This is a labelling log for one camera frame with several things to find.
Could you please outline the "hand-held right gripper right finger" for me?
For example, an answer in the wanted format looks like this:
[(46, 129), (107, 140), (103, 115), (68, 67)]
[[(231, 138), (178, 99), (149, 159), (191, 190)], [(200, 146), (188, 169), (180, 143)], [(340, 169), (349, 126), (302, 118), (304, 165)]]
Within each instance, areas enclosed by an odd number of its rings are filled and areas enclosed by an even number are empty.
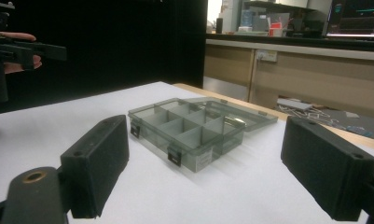
[(374, 157), (307, 119), (286, 121), (281, 160), (337, 221), (374, 221)]

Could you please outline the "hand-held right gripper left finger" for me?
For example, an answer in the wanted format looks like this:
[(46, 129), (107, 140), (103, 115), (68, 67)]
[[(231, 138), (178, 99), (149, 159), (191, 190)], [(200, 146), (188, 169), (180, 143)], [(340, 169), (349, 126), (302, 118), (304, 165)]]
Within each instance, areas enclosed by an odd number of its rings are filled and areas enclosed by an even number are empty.
[(71, 182), (74, 218), (102, 214), (129, 158), (125, 115), (101, 120), (61, 155), (62, 173)]

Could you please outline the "clear grey plastic organizer box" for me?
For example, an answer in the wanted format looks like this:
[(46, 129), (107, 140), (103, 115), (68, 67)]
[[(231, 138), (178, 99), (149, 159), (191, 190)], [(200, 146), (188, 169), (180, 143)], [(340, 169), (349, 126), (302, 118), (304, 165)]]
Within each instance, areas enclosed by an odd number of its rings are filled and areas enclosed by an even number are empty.
[(152, 152), (197, 173), (278, 118), (214, 97), (172, 98), (129, 111), (131, 134)]

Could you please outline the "blue floor object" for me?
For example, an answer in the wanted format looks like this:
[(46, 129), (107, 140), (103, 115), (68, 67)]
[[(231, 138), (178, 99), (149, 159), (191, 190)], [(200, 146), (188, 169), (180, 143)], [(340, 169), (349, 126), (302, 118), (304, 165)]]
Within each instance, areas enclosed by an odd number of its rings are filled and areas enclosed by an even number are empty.
[(372, 132), (367, 131), (365, 128), (359, 127), (359, 126), (347, 126), (346, 130), (350, 133), (359, 134), (359, 135), (362, 135), (364, 137), (372, 137), (373, 136)]

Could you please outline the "white table mat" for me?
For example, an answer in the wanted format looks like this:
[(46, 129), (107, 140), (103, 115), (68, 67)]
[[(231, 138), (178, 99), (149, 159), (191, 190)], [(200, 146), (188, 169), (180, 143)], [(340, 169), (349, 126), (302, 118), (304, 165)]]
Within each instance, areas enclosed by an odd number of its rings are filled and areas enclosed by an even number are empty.
[[(60, 156), (102, 119), (194, 92), (163, 82), (0, 114), (0, 202), (17, 175), (57, 167)], [(333, 220), (280, 159), (284, 120), (245, 135), (230, 153), (193, 173), (134, 137), (130, 159), (96, 219), (70, 224), (365, 224)]]

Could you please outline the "flat white box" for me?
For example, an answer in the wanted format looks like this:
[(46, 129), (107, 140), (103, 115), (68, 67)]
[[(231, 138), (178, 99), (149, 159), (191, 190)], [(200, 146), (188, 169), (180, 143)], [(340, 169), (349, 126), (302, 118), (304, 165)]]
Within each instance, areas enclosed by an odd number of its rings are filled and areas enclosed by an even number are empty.
[(294, 109), (298, 109), (298, 110), (302, 110), (302, 111), (305, 111), (305, 110), (308, 110), (308, 109), (312, 108), (311, 104), (305, 104), (305, 103), (302, 103), (302, 102), (289, 100), (289, 99), (283, 99), (283, 98), (278, 99), (277, 104), (282, 105), (282, 106), (287, 106), (287, 107), (290, 107), (290, 108), (294, 108)]

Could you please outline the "black curtain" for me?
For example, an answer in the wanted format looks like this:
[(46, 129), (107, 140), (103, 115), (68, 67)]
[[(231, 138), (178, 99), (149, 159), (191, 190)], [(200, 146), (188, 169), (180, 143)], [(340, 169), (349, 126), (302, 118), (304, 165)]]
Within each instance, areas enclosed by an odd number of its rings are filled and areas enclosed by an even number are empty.
[(155, 81), (201, 86), (208, 0), (11, 0), (8, 29), (63, 46), (7, 76), (0, 113), (59, 103)]

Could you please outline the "beige wooden counter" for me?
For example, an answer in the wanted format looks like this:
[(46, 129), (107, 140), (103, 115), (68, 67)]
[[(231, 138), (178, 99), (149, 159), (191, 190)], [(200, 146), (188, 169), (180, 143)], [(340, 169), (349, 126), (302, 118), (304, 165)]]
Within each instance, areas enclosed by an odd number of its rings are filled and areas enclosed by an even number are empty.
[[(258, 49), (277, 51), (277, 62)], [(203, 75), (255, 105), (286, 96), (374, 118), (374, 42), (207, 35)]]

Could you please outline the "red and white container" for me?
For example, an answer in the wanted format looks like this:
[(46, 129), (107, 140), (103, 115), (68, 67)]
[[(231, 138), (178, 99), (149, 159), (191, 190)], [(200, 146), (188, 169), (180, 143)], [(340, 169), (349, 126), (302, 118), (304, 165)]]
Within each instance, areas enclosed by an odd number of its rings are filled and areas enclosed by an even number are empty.
[(283, 35), (283, 24), (281, 22), (274, 22), (270, 24), (269, 36), (281, 37)]

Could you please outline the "computer monitor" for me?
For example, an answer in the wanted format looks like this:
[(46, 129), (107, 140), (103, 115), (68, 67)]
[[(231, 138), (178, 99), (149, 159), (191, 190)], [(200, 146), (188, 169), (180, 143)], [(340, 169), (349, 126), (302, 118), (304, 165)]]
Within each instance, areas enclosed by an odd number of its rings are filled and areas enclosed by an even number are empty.
[(374, 39), (374, 0), (332, 0), (326, 37)]

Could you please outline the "white wall socket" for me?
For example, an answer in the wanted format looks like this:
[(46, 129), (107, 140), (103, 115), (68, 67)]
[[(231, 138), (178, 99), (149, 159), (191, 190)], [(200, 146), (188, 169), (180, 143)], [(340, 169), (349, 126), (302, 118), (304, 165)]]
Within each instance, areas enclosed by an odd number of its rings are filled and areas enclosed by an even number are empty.
[(273, 63), (277, 62), (277, 51), (258, 49), (256, 51), (256, 56), (261, 61), (273, 62)]

